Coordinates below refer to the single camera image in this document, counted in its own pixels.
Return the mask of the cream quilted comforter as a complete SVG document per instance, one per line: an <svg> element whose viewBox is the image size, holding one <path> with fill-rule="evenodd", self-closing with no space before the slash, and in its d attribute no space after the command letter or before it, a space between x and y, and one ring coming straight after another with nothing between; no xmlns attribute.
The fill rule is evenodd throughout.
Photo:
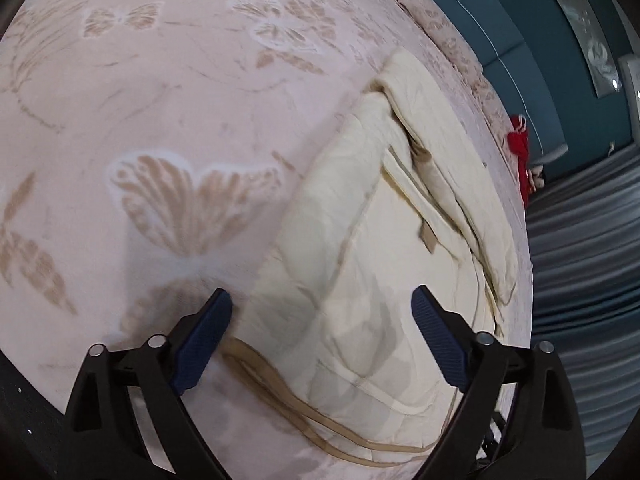
<svg viewBox="0 0 640 480"><path fill-rule="evenodd" d="M430 452L456 405L412 293L499 333L517 280L484 162L399 49L314 161L222 355L324 452L393 467Z"/></svg>

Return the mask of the grey blue curtain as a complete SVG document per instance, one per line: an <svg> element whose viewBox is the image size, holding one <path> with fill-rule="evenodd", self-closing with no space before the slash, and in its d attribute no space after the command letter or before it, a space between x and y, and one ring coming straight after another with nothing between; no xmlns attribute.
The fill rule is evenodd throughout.
<svg viewBox="0 0 640 480"><path fill-rule="evenodd" d="M587 470L639 409L639 148L548 185L526 212L535 342L554 344L574 392Z"/></svg>

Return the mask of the red plush toy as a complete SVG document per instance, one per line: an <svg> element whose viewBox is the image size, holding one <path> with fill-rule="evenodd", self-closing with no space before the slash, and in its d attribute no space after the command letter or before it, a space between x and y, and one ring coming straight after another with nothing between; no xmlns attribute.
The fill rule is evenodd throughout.
<svg viewBox="0 0 640 480"><path fill-rule="evenodd" d="M529 163L528 123L524 115L510 117L512 130L506 135L509 150L518 160L518 186L524 207L529 204L529 197L544 188L546 182L542 177L543 166L532 166Z"/></svg>

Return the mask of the pink butterfly bedspread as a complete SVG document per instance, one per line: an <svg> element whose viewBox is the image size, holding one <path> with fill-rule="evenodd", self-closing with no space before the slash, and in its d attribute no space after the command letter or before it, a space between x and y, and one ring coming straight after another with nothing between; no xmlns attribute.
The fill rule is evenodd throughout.
<svg viewBox="0 0 640 480"><path fill-rule="evenodd" d="M393 467L340 460L222 355L314 161L399 49L431 73L494 182L518 280L491 334L528 344L518 180L398 0L27 0L1 41L2 352L65 408L92 344L140 346L222 288L231 325L183 401L230 476L411 478L431 451Z"/></svg>

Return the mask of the pink butterfly pillow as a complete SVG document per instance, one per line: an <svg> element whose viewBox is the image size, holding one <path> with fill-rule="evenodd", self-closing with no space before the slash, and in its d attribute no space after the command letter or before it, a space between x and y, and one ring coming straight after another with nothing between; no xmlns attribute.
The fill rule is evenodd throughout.
<svg viewBox="0 0 640 480"><path fill-rule="evenodd" d="M454 23L434 0L398 0L454 66L469 88L476 107L482 112L497 148L514 180L518 180L518 158L511 152L506 136L511 132L510 117L475 52Z"/></svg>

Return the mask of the blue upholstered headboard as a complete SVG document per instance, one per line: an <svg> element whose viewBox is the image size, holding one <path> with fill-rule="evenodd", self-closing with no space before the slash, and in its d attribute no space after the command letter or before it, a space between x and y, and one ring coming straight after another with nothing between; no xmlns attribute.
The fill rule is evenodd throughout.
<svg viewBox="0 0 640 480"><path fill-rule="evenodd" d="M625 91L598 96L556 0L434 0L474 50L506 111L528 125L530 160L563 177L634 142Z"/></svg>

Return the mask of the floral glass wall picture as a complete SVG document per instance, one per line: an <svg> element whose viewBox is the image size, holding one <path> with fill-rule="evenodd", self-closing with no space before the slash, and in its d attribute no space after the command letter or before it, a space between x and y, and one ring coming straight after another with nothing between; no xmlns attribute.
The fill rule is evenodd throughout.
<svg viewBox="0 0 640 480"><path fill-rule="evenodd" d="M598 98L622 90L608 40L589 0L555 0L574 32Z"/></svg>

